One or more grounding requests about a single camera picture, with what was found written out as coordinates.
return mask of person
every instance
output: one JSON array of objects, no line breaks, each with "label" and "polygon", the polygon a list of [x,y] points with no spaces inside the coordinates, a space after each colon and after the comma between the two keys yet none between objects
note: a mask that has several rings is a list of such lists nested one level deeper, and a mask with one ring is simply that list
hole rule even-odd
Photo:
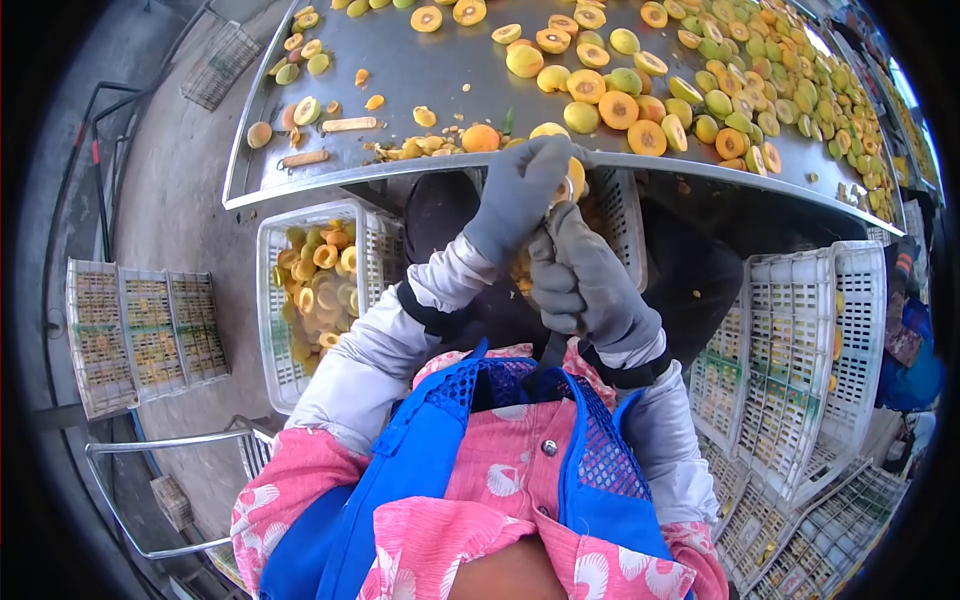
[{"label": "person", "polygon": [[[481,198],[463,173],[420,178],[405,278],[327,353],[234,506],[255,597],[728,597],[682,364],[742,262],[644,206],[660,279],[641,295],[576,204],[541,225],[571,156],[590,165],[562,135],[501,151]],[[528,241],[539,314],[505,275]]]}]

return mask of blue mesh vest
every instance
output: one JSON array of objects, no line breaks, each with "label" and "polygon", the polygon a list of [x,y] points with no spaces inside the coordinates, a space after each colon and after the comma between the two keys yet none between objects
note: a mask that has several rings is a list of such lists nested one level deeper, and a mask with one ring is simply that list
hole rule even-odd
[{"label": "blue mesh vest", "polygon": [[536,366],[528,359],[471,355],[426,377],[377,438],[360,481],[318,498],[283,536],[263,569],[260,597],[356,598],[375,557],[373,510],[410,496],[444,497],[479,395],[490,395],[495,406],[575,400],[557,520],[579,535],[673,560],[646,479],[619,432],[622,415],[642,392],[611,415],[584,378],[559,368],[545,370],[532,389],[524,388],[521,382]]}]

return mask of metal table edge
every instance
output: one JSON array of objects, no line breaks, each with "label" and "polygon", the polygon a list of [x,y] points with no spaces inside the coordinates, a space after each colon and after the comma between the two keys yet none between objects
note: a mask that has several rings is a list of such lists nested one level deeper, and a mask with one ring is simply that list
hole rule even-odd
[{"label": "metal table edge", "polygon": [[[410,160],[396,160],[391,162],[381,162],[364,167],[354,167],[335,173],[320,175],[314,178],[299,180],[283,185],[277,185],[267,189],[258,190],[238,196],[236,198],[226,198],[223,200],[223,206],[226,210],[240,208],[248,204],[255,204],[276,198],[286,196],[295,192],[306,191],[318,187],[347,185],[350,183],[359,183],[369,180],[380,180],[387,177],[399,175],[409,175],[413,173],[429,173],[435,171],[449,171],[454,169],[467,169],[470,167],[487,166],[493,153],[475,153],[461,154],[451,156],[425,156]],[[682,160],[679,158],[667,158],[663,156],[641,156],[628,155],[613,152],[594,152],[592,157],[596,166],[616,167],[625,169],[648,169],[652,171],[667,171],[671,173],[683,173],[685,175],[694,175],[707,177],[715,180],[726,181],[738,185],[748,185],[761,190],[777,192],[786,196],[792,196],[838,210],[847,216],[860,219],[868,226],[883,228],[894,235],[903,236],[905,233],[900,229],[885,223],[877,217],[868,214],[859,208],[841,203],[833,198],[828,198],[817,192],[813,192],[794,183],[787,183],[754,173],[728,169],[718,165],[707,164],[704,162],[694,162],[691,160]]]}]

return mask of stainless steel table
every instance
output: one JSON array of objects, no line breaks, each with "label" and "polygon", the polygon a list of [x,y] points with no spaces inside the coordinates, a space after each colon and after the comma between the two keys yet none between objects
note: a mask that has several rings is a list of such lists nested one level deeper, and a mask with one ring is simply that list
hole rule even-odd
[{"label": "stainless steel table", "polygon": [[[430,128],[434,134],[440,134],[444,127],[469,126],[474,121],[483,123],[487,119],[499,129],[510,108],[516,115],[514,136],[526,136],[545,121],[564,122],[564,107],[571,102],[569,94],[543,93],[534,79],[521,79],[510,73],[505,64],[505,47],[494,42],[490,34],[502,25],[519,23],[523,27],[522,36],[533,39],[538,30],[546,27],[549,15],[572,14],[574,4],[561,0],[491,1],[487,5],[486,19],[472,27],[458,25],[452,18],[451,6],[438,6],[444,15],[444,24],[432,34],[418,33],[410,27],[411,12],[423,3],[408,9],[396,9],[391,4],[377,11],[370,10],[356,19],[349,18],[345,11],[315,4],[322,19],[317,27],[307,30],[305,38],[319,38],[324,49],[334,53],[330,66],[317,77],[302,68],[292,84],[278,85],[266,73],[285,54],[282,44],[289,35],[291,16],[308,3],[307,0],[295,0],[291,5],[257,71],[230,151],[222,199],[227,209],[304,189],[483,166],[490,161],[490,154],[473,154],[370,164],[373,152],[364,149],[365,142],[399,145],[406,137],[427,132],[413,120],[416,106],[428,106],[437,114],[437,125]],[[607,24],[597,32],[607,39],[618,27],[634,31],[643,50],[652,52],[668,64],[668,77],[678,75],[693,83],[694,73],[704,68],[705,59],[697,51],[684,48],[677,40],[677,21],[670,19],[662,30],[643,23],[639,15],[641,6],[640,0],[611,1],[606,10]],[[609,73],[617,66],[634,66],[632,57],[615,52],[609,45],[608,51],[611,61],[599,69],[602,73]],[[585,68],[572,47],[561,55],[544,54],[544,58],[548,64],[560,63],[571,71]],[[354,85],[354,75],[361,67],[371,73],[365,87]],[[469,92],[462,90],[464,84],[470,84]],[[386,103],[369,112],[364,105],[373,94],[382,94]],[[667,78],[654,78],[653,95],[659,98],[670,96]],[[288,139],[279,135],[258,150],[247,145],[246,134],[250,125],[268,121],[279,129],[279,114],[283,108],[305,96],[316,97],[322,105],[336,100],[342,105],[338,115],[342,118],[372,114],[383,123],[383,127],[328,133],[326,136],[311,128],[295,151],[288,147]],[[464,120],[456,120],[455,113],[464,115]],[[715,149],[692,135],[688,137],[687,152],[667,150],[664,156],[630,153],[624,133],[614,132],[603,125],[595,135],[574,133],[572,138],[588,149],[598,151],[595,156],[598,165],[701,175],[748,185],[827,206],[862,220],[865,226],[902,235],[896,227],[835,200],[838,182],[842,181],[850,188],[852,184],[860,183],[860,176],[846,161],[833,160],[826,144],[801,136],[794,126],[783,127],[779,137],[770,138],[780,151],[783,169],[782,173],[769,178],[717,166],[720,157]],[[289,172],[276,168],[284,156],[321,148],[331,152],[331,160]],[[811,172],[817,174],[816,182],[808,180],[807,174]]]}]

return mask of gray glove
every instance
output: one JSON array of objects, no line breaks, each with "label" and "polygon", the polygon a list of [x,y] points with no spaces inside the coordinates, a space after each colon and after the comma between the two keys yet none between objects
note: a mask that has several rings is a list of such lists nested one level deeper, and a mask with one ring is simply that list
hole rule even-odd
[{"label": "gray glove", "polygon": [[480,208],[464,235],[484,258],[506,267],[534,232],[564,181],[573,155],[565,135],[541,135],[497,153]]},{"label": "gray glove", "polygon": [[660,313],[647,306],[607,242],[590,230],[580,208],[557,203],[530,241],[531,296],[548,329],[577,334],[598,352],[635,350],[660,332]]}]

